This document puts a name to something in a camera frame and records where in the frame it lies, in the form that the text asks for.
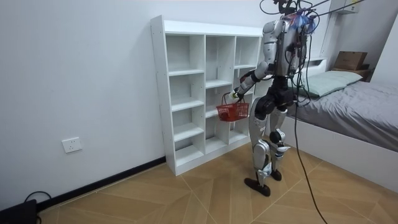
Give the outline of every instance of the parquet floor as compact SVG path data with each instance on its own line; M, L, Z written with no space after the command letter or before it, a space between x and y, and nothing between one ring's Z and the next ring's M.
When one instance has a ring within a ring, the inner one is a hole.
M302 152L310 182L329 224L398 223L398 194ZM322 223L295 149L267 179L271 196L246 187L255 178L247 144L178 177L155 167L40 214L44 224L291 224Z

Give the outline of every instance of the robot leg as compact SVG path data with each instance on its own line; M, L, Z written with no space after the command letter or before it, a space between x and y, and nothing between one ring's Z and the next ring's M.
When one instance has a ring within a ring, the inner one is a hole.
M271 176L278 181L282 180L282 174L278 171L280 161L282 160L286 150L290 148L285 147L285 133L280 130L280 127L285 120L286 114L287 108L282 106L276 108L270 115L271 133L269 135L269 139L271 140Z
M253 190L257 190L264 196L268 197L271 194L271 190L266 185L265 179L271 175L272 162L269 144L262 139L262 135L264 134L266 128L267 119L259 119L254 114L259 99L260 98L254 100L249 117L249 132L252 143L253 166L254 170L256 171L257 180L246 178L244 183Z

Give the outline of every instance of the white cubby shelf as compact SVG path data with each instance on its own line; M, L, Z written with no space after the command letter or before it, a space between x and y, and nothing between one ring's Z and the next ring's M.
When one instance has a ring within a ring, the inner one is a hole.
M155 17L150 22L166 161L182 174L249 142L249 118L220 121L216 107L255 69L262 29ZM254 90L244 96L252 104Z

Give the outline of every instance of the black baseboard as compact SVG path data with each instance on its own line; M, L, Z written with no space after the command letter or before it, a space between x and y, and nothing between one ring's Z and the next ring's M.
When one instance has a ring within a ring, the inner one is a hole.
M142 172L144 170L150 169L150 168L152 168L154 166L160 165L160 164L165 163L165 162L166 162L166 157L161 157L161 158L155 159L153 161L147 162L147 163L145 163L143 165L134 167L132 169L123 171L123 172L118 173L118 174L115 174L115 175L113 175L111 177L107 177L107 178L105 178L103 180L99 180L97 182L94 182L92 184L86 185L84 187L80 187L79 189L72 190L72 191L67 192L65 194L61 194L59 196L56 196L56 197L53 197L51 199L45 200L45 201L40 202L40 203L37 204L37 211L41 212L42 210L45 210L45 209L47 209L47 208L49 208L51 206L58 205L58 204L60 204L62 202L66 202L67 200L73 199L75 197L79 197L79 196L81 196L83 194L87 194L88 192L91 192L93 190L102 188L102 187L107 186L109 184L112 184L112 183L114 183L116 181L123 180L123 179L125 179L127 177L130 177L130 176L132 176L134 174L138 174L139 172Z

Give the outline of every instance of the plastic basket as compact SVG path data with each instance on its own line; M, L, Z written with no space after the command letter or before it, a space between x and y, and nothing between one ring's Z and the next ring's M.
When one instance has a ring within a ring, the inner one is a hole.
M249 111L249 103L231 103L226 104L225 96L229 93L225 93L221 99L221 105L217 106L218 117L221 121L239 121L240 119L247 118Z

